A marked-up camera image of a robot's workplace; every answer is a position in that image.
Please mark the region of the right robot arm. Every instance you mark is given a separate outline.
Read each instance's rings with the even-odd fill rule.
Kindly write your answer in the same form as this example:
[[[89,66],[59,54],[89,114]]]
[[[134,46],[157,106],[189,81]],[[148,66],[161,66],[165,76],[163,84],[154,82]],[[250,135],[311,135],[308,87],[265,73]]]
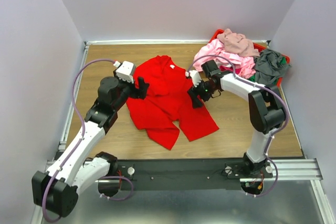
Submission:
[[[270,144],[275,134],[287,124],[289,116],[286,105],[277,86],[264,86],[240,78],[229,70],[221,71],[214,60],[202,64],[207,78],[204,81],[196,70],[187,70],[185,75],[191,79],[188,95],[193,108],[201,108],[218,92],[230,92],[248,102],[249,118],[254,128],[250,147],[241,161],[228,164],[228,176],[255,177],[267,166]]]

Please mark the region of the red t-shirt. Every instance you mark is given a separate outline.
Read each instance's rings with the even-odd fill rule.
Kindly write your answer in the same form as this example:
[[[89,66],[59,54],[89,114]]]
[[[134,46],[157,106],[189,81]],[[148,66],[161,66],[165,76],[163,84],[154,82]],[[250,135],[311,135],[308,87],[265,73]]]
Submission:
[[[171,57],[149,59],[136,68],[135,77],[143,77],[149,88],[145,99],[129,98],[127,107],[135,127],[154,142],[171,150],[181,132],[194,141],[219,129],[206,107],[193,108],[187,93],[192,82]]]

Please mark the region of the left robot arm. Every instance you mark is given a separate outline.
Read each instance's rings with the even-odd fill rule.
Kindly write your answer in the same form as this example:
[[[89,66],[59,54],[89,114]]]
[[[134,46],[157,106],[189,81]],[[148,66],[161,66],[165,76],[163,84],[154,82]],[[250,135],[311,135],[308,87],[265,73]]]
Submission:
[[[110,154],[99,154],[91,165],[81,167],[93,147],[112,128],[127,99],[145,99],[149,86],[142,77],[138,77],[137,83],[117,77],[100,81],[98,97],[81,120],[76,137],[45,172],[37,171],[32,177],[34,204],[41,206],[46,221],[55,223],[68,216],[82,191],[101,177],[112,179],[116,175],[117,159]]]

